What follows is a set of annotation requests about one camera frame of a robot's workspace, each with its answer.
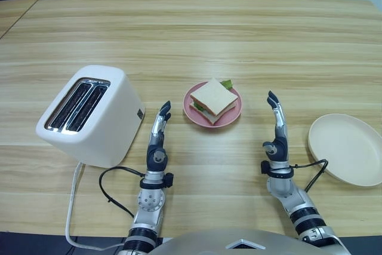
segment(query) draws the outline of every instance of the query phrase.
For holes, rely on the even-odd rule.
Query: beige plate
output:
[[[308,144],[338,179],[358,186],[382,182],[382,137],[365,122],[339,113],[322,116],[310,127]]]

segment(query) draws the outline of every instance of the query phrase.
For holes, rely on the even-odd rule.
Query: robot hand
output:
[[[155,122],[151,129],[149,146],[147,148],[147,170],[164,171],[167,165],[167,154],[163,148],[164,131],[167,121],[171,118],[169,113],[171,109],[170,101],[167,101],[156,115]]]
[[[271,161],[288,162],[288,130],[281,104],[271,91],[268,93],[267,102],[276,118],[275,139],[272,142],[264,142],[263,148]]]

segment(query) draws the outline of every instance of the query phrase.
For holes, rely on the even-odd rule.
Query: wooden table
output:
[[[0,38],[28,11],[37,0],[0,1]]]
[[[77,162],[35,135],[35,125],[68,79],[88,64],[123,69],[147,113],[122,165],[146,170],[157,109],[172,102],[166,128],[168,190],[162,236],[242,226],[296,236],[260,174],[273,139],[266,103],[272,89],[289,125],[292,164],[311,159],[307,133],[326,113],[353,115],[381,132],[381,13],[339,0],[40,0],[0,40],[0,226],[63,234]],[[232,79],[241,117],[204,130],[182,112],[192,85]],[[98,188],[86,166],[72,234],[124,236],[131,219]],[[318,171],[295,172],[303,187]],[[136,211],[138,178],[116,171],[105,189]],[[309,192],[338,236],[380,235],[382,188],[360,188],[324,174]]]

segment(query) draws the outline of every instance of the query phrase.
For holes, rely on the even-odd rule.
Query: power cord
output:
[[[100,178],[98,179],[98,183],[99,183],[99,185],[100,185],[100,189],[101,189],[103,195],[108,199],[107,201],[108,201],[108,202],[111,202],[111,203],[113,203],[113,204],[115,204],[115,205],[117,205],[120,209],[126,211],[128,214],[130,214],[130,216],[131,216],[132,218],[134,218],[133,213],[130,212],[129,209],[127,209],[126,207],[124,207],[121,203],[119,203],[117,200],[115,200],[115,199],[112,198],[109,194],[107,194],[107,192],[106,192],[106,191],[103,189],[103,187],[102,187],[102,178],[103,178],[103,176],[104,176],[107,172],[109,172],[109,171],[111,171],[111,170],[124,170],[124,171],[128,171],[129,173],[133,173],[133,174],[135,174],[135,175],[137,175],[137,176],[140,176],[140,177],[144,177],[144,173],[140,173],[139,171],[137,171],[137,170],[133,170],[132,168],[128,168],[128,167],[112,167],[112,168],[109,168],[109,169],[105,170],[104,172],[102,172],[101,175],[100,175]]]
[[[123,243],[120,243],[120,244],[115,244],[115,245],[108,246],[108,247],[105,247],[105,248],[101,248],[101,247],[96,247],[96,246],[78,244],[77,242],[73,241],[71,239],[71,237],[70,237],[70,219],[72,218],[73,204],[74,204],[74,198],[75,198],[75,194],[76,194],[76,186],[78,184],[78,177],[79,177],[79,173],[81,172],[81,169],[82,169],[83,165],[84,165],[83,163],[79,162],[77,167],[76,167],[76,169],[74,170],[73,182],[72,182],[72,191],[70,193],[69,207],[68,207],[68,210],[67,210],[67,217],[66,217],[66,224],[65,224],[65,238],[66,238],[66,241],[70,245],[72,245],[74,247],[83,248],[83,249],[90,249],[90,250],[96,250],[96,251],[104,251],[104,250],[108,250],[108,249],[111,249],[111,248],[123,246]]]
[[[320,171],[314,176],[314,178],[312,178],[312,180],[307,184],[307,186],[305,187],[305,192],[308,192],[310,190],[310,188],[312,188],[312,186],[315,184],[315,182],[317,181],[317,179],[320,177],[321,174],[324,173],[326,167],[328,166],[329,162],[327,159],[321,159],[319,161],[316,161],[316,162],[313,162],[311,164],[306,164],[306,165],[290,165],[289,167],[281,167],[281,168],[273,168],[271,169],[271,171],[275,171],[275,170],[284,170],[286,168],[304,168],[304,167],[312,167],[314,165],[318,165],[318,164],[322,164],[322,167],[320,169]]]

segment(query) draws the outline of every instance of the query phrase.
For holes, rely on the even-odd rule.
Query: black cable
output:
[[[314,165],[318,165],[318,164],[321,164],[321,163],[324,163],[323,166],[321,167],[320,171],[314,176],[314,178],[312,178],[312,180],[307,184],[307,186],[305,187],[305,192],[308,192],[310,190],[310,188],[312,188],[312,186],[315,184],[315,182],[317,181],[317,179],[320,177],[321,174],[323,174],[325,172],[325,169],[326,167],[328,166],[329,162],[327,159],[320,159],[319,161],[316,161],[316,162],[313,162],[311,164],[306,164],[306,165],[298,165],[298,164],[295,164],[295,165],[290,165],[289,167],[281,167],[281,168],[274,168],[274,169],[271,169],[271,171],[275,171],[275,170],[285,170],[287,168],[305,168],[305,167],[312,167]]]
[[[308,192],[309,189],[315,184],[316,180],[320,177],[321,174],[324,173],[326,167],[328,166],[329,162],[326,159],[322,159],[320,161],[317,161],[318,163],[324,162],[323,166],[321,167],[320,171],[315,175],[314,178],[308,183],[308,185],[305,187],[305,192]]]
[[[103,189],[102,187],[102,178],[103,176],[109,172],[110,170],[124,170],[124,171],[128,171],[129,173],[133,173],[137,176],[140,176],[140,177],[144,177],[144,173],[140,173],[139,171],[137,170],[133,170],[132,168],[128,168],[128,167],[112,167],[112,168],[109,168],[107,170],[105,170],[104,172],[101,173],[100,175],[100,178],[98,179],[98,183],[100,185],[100,189],[103,193],[103,195],[108,199],[108,202],[112,202],[113,204],[117,205],[120,209],[126,211],[128,214],[130,214],[130,216],[132,218],[134,218],[134,215],[133,213],[130,212],[129,209],[127,209],[126,207],[124,207],[122,204],[120,204],[117,200],[115,200],[114,198],[112,198],[109,194],[107,194],[107,192]]]

